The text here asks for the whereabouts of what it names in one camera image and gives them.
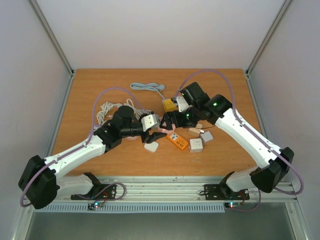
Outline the yellow cube socket adapter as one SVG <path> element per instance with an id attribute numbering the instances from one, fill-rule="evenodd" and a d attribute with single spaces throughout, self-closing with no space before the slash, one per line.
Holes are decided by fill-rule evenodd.
<path id="1" fill-rule="evenodd" d="M 171 98 L 166 98 L 162 100 L 162 105 L 164 112 L 172 112 L 172 111 L 177 111 L 178 107 L 175 105 L 173 100 Z"/>

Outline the tan cube adapter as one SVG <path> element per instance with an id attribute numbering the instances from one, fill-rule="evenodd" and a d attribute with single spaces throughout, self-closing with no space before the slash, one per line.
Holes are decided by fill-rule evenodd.
<path id="1" fill-rule="evenodd" d="M 201 123 L 198 123 L 195 127 L 191 127 L 188 129 L 188 134 L 198 138 L 200 134 L 204 133 L 202 127 L 203 125 Z"/>

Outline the blue power strip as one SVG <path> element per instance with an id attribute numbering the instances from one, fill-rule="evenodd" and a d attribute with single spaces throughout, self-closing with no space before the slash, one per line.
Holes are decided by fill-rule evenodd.
<path id="1" fill-rule="evenodd" d="M 151 83 L 133 82 L 129 86 L 132 90 L 136 90 L 136 91 L 157 92 L 163 100 L 165 99 L 165 96 L 162 94 L 162 91 L 166 89 L 164 84 L 157 84 L 155 82 L 151 82 Z"/>

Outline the pink cube adapter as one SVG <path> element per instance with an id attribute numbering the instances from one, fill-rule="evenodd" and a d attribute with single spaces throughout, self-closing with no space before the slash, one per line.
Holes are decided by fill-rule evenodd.
<path id="1" fill-rule="evenodd" d="M 171 134 L 171 133 L 173 133 L 175 131 L 176 126 L 173 124 L 171 127 L 172 127 L 172 129 L 164 129 L 164 128 L 161 128 L 161 127 L 158 126 L 157 129 L 161 133 Z"/>

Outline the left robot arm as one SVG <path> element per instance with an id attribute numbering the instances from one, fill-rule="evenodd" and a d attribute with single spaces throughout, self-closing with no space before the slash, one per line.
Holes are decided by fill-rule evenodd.
<path id="1" fill-rule="evenodd" d="M 18 182 L 22 190 L 20 205 L 42 209 L 56 197 L 77 195 L 85 200 L 97 200 L 104 189 L 92 173 L 84 173 L 70 181 L 63 177 L 88 160 L 106 154 L 122 143 L 124 138 L 140 137 L 142 143 L 151 144 L 166 136 L 163 132 L 149 131 L 160 124 L 159 117 L 151 113 L 137 119 L 134 110 L 121 106 L 99 128 L 77 145 L 52 156 L 29 159 Z"/>

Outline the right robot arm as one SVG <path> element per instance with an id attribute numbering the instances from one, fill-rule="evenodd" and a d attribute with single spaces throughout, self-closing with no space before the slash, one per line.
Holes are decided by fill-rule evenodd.
<path id="1" fill-rule="evenodd" d="M 289 148 L 280 148 L 255 130 L 232 103 L 217 94 L 210 98 L 193 82 L 180 91 L 188 108 L 166 112 L 160 122 L 160 128 L 193 128 L 199 121 L 207 121 L 231 136 L 253 158 L 256 166 L 244 171 L 232 171 L 219 183 L 225 199 L 234 197 L 239 191 L 257 188 L 271 193 L 289 172 L 294 152 Z"/>

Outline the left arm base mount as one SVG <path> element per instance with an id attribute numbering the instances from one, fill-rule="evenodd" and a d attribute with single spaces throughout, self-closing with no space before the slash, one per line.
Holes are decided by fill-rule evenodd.
<path id="1" fill-rule="evenodd" d="M 107 198 L 108 200 L 114 200 L 116 198 L 117 193 L 117 185 L 113 184 L 107 187 L 107 184 L 101 184 L 99 187 L 93 187 L 89 193 L 81 195 L 81 194 L 74 194 L 71 195 L 71 200 L 101 200 Z"/>

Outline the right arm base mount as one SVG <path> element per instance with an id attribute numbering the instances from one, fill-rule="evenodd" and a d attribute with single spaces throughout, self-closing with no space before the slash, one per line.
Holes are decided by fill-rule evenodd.
<path id="1" fill-rule="evenodd" d="M 248 189 L 241 190 L 239 192 L 233 192 L 229 196 L 224 196 L 219 184 L 205 184 L 203 190 L 199 192 L 200 196 L 204 196 L 207 201 L 240 201 L 249 200 L 250 195 Z"/>

